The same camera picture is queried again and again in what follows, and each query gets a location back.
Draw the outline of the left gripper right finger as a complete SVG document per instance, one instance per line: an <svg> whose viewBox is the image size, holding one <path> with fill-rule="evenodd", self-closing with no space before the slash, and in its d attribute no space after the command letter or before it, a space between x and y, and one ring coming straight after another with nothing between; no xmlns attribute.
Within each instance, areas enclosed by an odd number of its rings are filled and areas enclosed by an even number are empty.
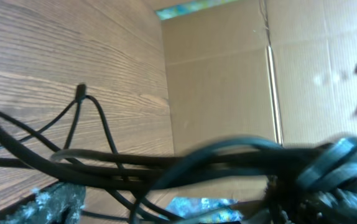
<svg viewBox="0 0 357 224"><path fill-rule="evenodd" d="M275 182L267 185L265 200L273 223L357 224L357 180L328 192Z"/></svg>

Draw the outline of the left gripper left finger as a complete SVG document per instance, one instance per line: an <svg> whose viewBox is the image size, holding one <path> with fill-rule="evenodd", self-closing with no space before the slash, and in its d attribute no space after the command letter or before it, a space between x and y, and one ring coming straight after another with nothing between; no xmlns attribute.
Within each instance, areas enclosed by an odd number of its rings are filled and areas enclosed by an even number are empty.
<svg viewBox="0 0 357 224"><path fill-rule="evenodd" d="M35 199L0 221L2 224L78 224L86 187L57 183L35 193Z"/></svg>

